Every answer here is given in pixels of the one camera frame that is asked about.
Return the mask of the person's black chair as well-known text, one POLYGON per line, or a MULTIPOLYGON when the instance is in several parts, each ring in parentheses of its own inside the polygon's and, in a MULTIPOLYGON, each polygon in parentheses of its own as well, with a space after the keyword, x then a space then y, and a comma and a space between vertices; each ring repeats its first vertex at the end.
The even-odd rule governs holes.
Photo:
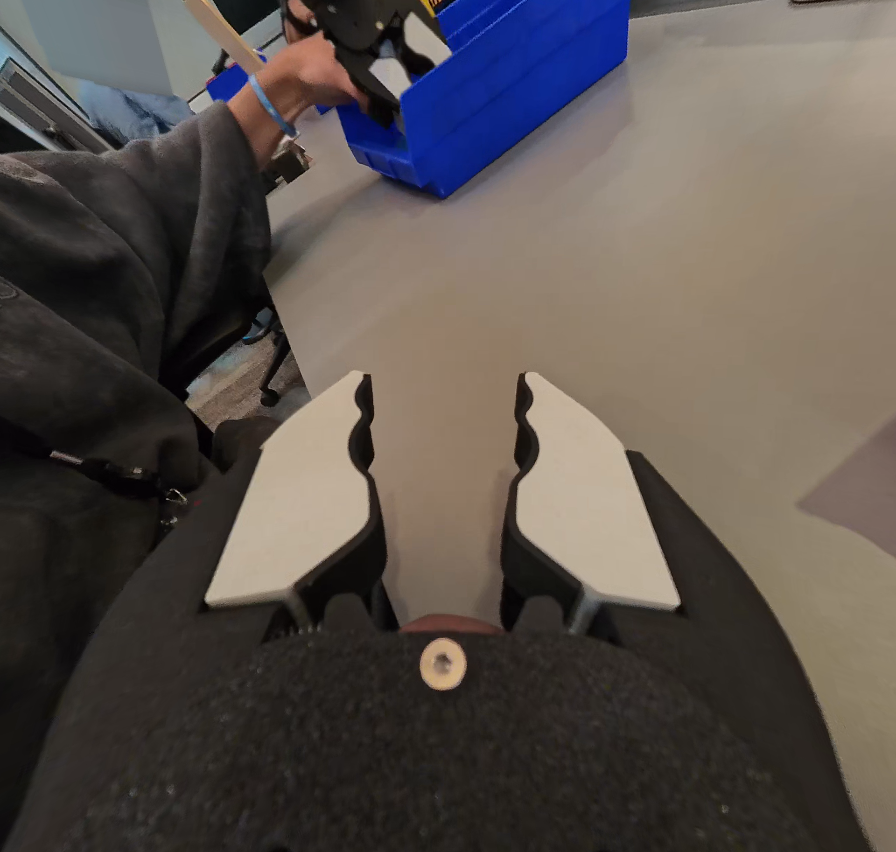
POLYGON ((200 319, 163 361, 159 381, 185 401, 189 385, 216 361, 233 350, 246 355, 262 342, 273 344, 273 354, 257 389, 260 404, 273 408, 281 400, 281 394, 273 388, 273 380, 291 347, 268 289, 243 304, 216 310, 200 319))

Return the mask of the person's left hand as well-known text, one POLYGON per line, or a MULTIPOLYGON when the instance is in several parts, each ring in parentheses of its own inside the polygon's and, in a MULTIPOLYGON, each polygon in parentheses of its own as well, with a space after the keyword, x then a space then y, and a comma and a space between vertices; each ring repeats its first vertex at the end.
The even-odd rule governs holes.
POLYGON ((354 103, 367 113, 369 100, 338 61, 321 33, 288 45, 259 74, 274 107, 286 119, 296 119, 309 107, 339 107, 354 103))

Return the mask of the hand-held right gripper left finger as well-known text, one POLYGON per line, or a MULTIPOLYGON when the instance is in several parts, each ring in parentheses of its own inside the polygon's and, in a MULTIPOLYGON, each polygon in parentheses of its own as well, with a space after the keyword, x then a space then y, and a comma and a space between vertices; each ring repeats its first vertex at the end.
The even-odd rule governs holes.
POLYGON ((211 609, 370 594, 385 527, 371 466, 372 377, 348 373, 263 443, 206 590, 211 609))

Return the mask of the blue plastic bin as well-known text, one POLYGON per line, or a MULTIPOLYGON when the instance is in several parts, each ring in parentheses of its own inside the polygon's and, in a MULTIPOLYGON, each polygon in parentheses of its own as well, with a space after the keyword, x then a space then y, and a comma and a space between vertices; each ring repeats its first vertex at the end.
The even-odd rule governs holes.
POLYGON ((401 97, 404 131, 338 107, 355 160, 441 199, 626 58, 631 0, 458 0, 452 56, 401 97))
POLYGON ((237 63, 228 64, 206 83, 206 92, 213 101, 229 102, 248 83, 246 71, 237 63))

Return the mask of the white stand with wooden stick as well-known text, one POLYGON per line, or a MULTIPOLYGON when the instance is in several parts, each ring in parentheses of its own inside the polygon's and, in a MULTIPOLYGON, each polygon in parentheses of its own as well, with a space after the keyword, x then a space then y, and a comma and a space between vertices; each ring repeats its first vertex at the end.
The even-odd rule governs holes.
POLYGON ((238 64, 248 76, 263 68, 262 58, 250 48, 218 9, 208 0, 184 0, 192 17, 213 39, 217 46, 238 64))

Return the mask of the blue wristband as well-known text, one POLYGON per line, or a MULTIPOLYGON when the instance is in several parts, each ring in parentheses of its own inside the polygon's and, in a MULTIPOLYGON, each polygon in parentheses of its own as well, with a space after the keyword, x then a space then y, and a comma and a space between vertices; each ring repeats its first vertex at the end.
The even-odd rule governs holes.
POLYGON ((282 132, 282 134, 290 140, 296 140, 298 136, 297 128, 290 122, 288 122, 278 110, 278 108, 274 106, 267 93, 263 89, 263 86, 260 84, 258 76, 256 74, 248 75, 248 85, 252 90, 252 93, 258 100, 260 106, 263 107, 264 112, 270 119, 275 122, 275 125, 282 132))

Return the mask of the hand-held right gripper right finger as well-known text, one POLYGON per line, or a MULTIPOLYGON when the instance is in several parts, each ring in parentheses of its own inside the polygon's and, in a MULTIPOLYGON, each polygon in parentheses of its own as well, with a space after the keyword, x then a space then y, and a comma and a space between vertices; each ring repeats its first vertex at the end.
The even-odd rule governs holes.
POLYGON ((622 442, 538 373, 522 373, 517 474, 501 540, 504 587, 561 612, 674 612, 680 595, 622 442))

